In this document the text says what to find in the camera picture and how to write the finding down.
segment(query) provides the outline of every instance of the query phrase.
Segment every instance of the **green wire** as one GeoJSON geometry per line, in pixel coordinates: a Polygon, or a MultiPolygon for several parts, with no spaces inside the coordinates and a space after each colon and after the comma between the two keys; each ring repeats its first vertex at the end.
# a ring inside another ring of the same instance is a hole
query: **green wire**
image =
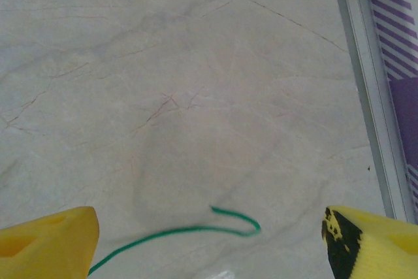
{"type": "Polygon", "coordinates": [[[252,237],[253,235],[256,235],[261,232],[260,224],[257,221],[255,221],[254,219],[244,214],[241,214],[240,212],[234,212],[232,210],[225,210],[225,209],[214,207],[214,206],[211,206],[210,208],[212,209],[212,212],[214,212],[217,215],[230,216],[230,217],[244,220],[245,222],[252,224],[252,226],[254,226],[254,230],[240,231],[237,229],[231,229],[231,228],[226,228],[226,227],[216,227],[216,226],[210,226],[210,225],[192,225],[190,227],[180,227],[180,228],[157,232],[152,235],[148,235],[146,237],[140,238],[134,242],[131,242],[129,244],[126,244],[125,246],[122,246],[121,248],[114,250],[112,253],[108,254],[105,258],[103,258],[100,262],[98,262],[96,265],[92,266],[92,268],[90,268],[89,270],[88,275],[91,275],[93,272],[95,272],[97,269],[102,267],[105,263],[110,261],[113,257],[117,256],[118,254],[126,250],[129,250],[130,248],[133,248],[134,246],[137,246],[139,244],[145,243],[147,241],[151,241],[155,238],[166,237],[168,235],[177,235],[179,233],[191,233],[191,232],[201,232],[201,231],[229,233],[229,234],[236,235],[239,237],[252,237]]]}

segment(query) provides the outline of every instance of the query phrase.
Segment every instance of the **black stain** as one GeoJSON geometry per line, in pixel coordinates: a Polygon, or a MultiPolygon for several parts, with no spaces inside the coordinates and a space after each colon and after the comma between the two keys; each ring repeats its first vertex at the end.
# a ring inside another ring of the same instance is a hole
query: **black stain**
{"type": "MultiPolygon", "coordinates": [[[[331,216],[329,209],[326,215],[331,216]]],[[[332,215],[340,226],[342,237],[335,239],[327,229],[327,222],[323,221],[322,236],[327,242],[329,263],[335,279],[349,279],[360,251],[362,231],[339,212],[333,210],[332,215]]]]}

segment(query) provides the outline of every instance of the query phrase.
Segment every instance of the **floor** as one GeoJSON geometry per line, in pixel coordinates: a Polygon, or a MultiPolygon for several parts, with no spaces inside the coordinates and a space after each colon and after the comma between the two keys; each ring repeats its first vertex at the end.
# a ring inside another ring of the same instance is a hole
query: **floor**
{"type": "Polygon", "coordinates": [[[383,214],[336,0],[0,0],[0,227],[94,206],[90,278],[331,279],[327,205],[383,214]]]}

